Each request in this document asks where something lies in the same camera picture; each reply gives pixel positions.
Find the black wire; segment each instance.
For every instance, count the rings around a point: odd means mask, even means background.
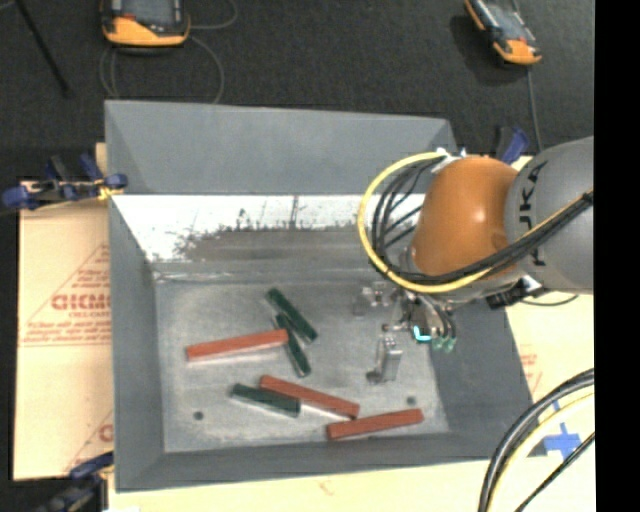
[[[399,235],[396,235],[395,237],[393,237],[391,240],[389,240],[386,244],[385,244],[385,249],[388,249],[389,247],[391,247],[393,244],[399,242],[400,240],[402,240],[405,236],[407,236],[409,233],[412,233],[413,231],[415,231],[416,227],[415,226],[409,226],[407,229],[405,229],[403,232],[401,232]]]
[[[380,214],[383,210],[383,206],[387,202],[392,191],[397,189],[398,185],[406,183],[412,172],[416,170],[428,168],[432,165],[435,165],[435,163],[437,162],[433,162],[420,167],[417,167],[416,164],[413,164],[407,167],[406,169],[403,169],[393,178],[393,180],[391,180],[391,183],[389,183],[389,185],[387,185],[387,187],[383,190],[380,196],[380,199],[378,200],[378,204],[376,205],[375,211],[373,213],[373,218],[371,221],[371,246],[374,249],[374,251],[379,252],[379,250],[381,250],[381,245],[379,243],[380,233],[378,232],[379,226],[381,225]]]
[[[560,463],[560,465],[553,470],[553,472],[533,491],[514,512],[522,512],[525,507],[531,503],[542,491],[544,491],[553,481],[558,478],[571,464],[580,458],[580,456],[591,446],[596,440],[596,433],[592,432],[580,446],[578,446],[571,454]]]
[[[562,215],[549,221],[545,226],[537,230],[535,233],[521,238],[517,242],[514,242],[508,247],[482,260],[479,260],[475,263],[472,263],[471,265],[467,265],[466,267],[455,270],[453,272],[449,272],[447,274],[430,276],[422,273],[406,272],[396,265],[389,264],[386,260],[383,261],[388,264],[389,268],[395,274],[416,284],[448,283],[460,279],[466,275],[475,274],[489,268],[491,270],[487,273],[488,277],[500,272],[501,270],[513,265],[516,261],[519,261],[520,259],[526,257],[533,249],[539,247],[549,238],[555,235],[566,224],[571,222],[580,213],[593,205],[593,195],[593,191],[588,194],[584,194],[580,200],[571,205],[566,211],[563,212]],[[386,254],[384,253],[384,247],[381,248],[374,246],[374,250],[381,258],[382,256],[386,257]]]
[[[568,379],[545,395],[538,402],[527,409],[509,428],[503,436],[500,444],[496,448],[480,491],[480,499],[478,502],[478,512],[486,512],[489,502],[495,491],[497,477],[509,460],[513,450],[522,441],[531,427],[537,422],[538,417],[555,401],[579,391],[585,387],[592,386],[595,383],[595,370],[593,368],[579,373],[578,375]]]
[[[396,221],[392,226],[388,226],[389,218],[393,210],[395,210],[399,205],[401,205],[413,192],[415,189],[420,176],[428,169],[433,168],[435,165],[442,162],[446,157],[442,156],[440,158],[436,158],[430,160],[426,164],[413,164],[412,166],[407,167],[402,170],[392,181],[391,183],[384,189],[378,204],[376,205],[376,209],[373,215],[373,220],[371,224],[372,231],[372,239],[371,246],[373,250],[378,254],[380,259],[387,263],[391,268],[391,265],[388,263],[388,255],[386,249],[392,245],[393,243],[400,240],[402,237],[406,236],[411,231],[405,231],[401,236],[394,238],[391,242],[385,244],[385,237],[387,234],[392,231],[394,227],[399,225],[400,222],[404,222],[404,217],[401,221]],[[412,178],[412,174],[415,172],[415,176],[413,176],[413,183],[409,186],[409,189],[404,192],[403,196],[397,201],[395,201],[396,196],[400,193],[400,190],[409,182]]]
[[[413,217],[416,213],[418,213],[420,210],[422,210],[422,205],[420,206],[416,206],[413,210],[411,210],[410,212],[404,214],[402,217],[400,217],[397,221],[395,221],[393,224],[391,224],[391,226],[389,226],[385,232],[386,233],[391,233],[391,231],[393,231],[395,228],[397,228],[400,224],[402,224],[405,220],[410,219],[411,217]]]
[[[569,304],[570,302],[576,300],[578,297],[580,297],[580,295],[572,295],[571,297],[564,300],[559,300],[558,302],[533,302],[530,300],[521,300],[520,302],[522,304],[527,304],[528,306],[543,306],[547,308],[554,308],[556,306],[564,306],[565,304]]]

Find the red stick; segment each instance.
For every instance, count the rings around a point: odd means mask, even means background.
[[[200,361],[228,356],[242,352],[253,352],[270,347],[286,345],[289,341],[286,329],[275,329],[257,332],[246,336],[228,338],[224,340],[208,341],[190,345],[186,348],[188,361]]]
[[[424,415],[421,409],[406,409],[352,421],[331,423],[327,425],[327,436],[330,440],[342,439],[348,436],[413,425],[422,421],[424,421]]]
[[[360,411],[360,405],[355,402],[349,402],[348,400],[277,379],[270,375],[262,376],[260,388],[274,391],[289,398],[296,398],[305,404],[349,418],[357,418]]]

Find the blue clamp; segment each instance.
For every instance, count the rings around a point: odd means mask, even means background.
[[[59,156],[52,156],[44,168],[44,179],[26,187],[19,185],[3,191],[2,203],[15,210],[35,210],[41,206],[98,197],[106,189],[122,190],[128,185],[124,174],[104,176],[93,157],[80,155],[80,167],[88,181],[71,180]]]
[[[100,510],[105,510],[107,508],[106,480],[98,472],[113,463],[113,452],[108,452],[76,466],[69,473],[69,478],[76,483],[50,498],[45,505],[36,510],[76,512],[95,497],[100,502]]]

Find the black carpet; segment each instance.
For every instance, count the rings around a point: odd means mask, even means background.
[[[505,125],[524,129],[533,152],[594,133],[594,0],[521,0],[522,16],[544,53],[530,76],[496,65],[462,0],[237,2],[233,25],[193,32],[222,64],[220,103],[442,117],[450,121],[460,149],[473,153],[494,150],[496,130]],[[104,137],[108,93],[98,69],[106,43],[98,0],[23,3],[73,96],[61,94],[16,5],[4,7],[0,0],[0,189],[18,177],[39,176],[51,154],[74,159]],[[226,0],[187,1],[186,6],[196,25],[219,23],[232,13]],[[110,57],[103,69],[112,85]],[[194,40],[158,57],[118,55],[113,72],[122,98],[210,102],[221,83],[212,56]],[[0,217],[0,247],[0,510],[20,512],[41,503],[61,483],[8,481],[14,217]]]

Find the blue arrow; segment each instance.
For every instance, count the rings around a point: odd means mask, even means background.
[[[558,402],[553,402],[553,408],[557,411],[560,409]],[[565,460],[571,453],[580,446],[580,436],[575,433],[569,433],[567,426],[560,423],[560,434],[554,434],[546,436],[543,439],[544,447],[547,451],[558,450],[562,455],[562,460]]]

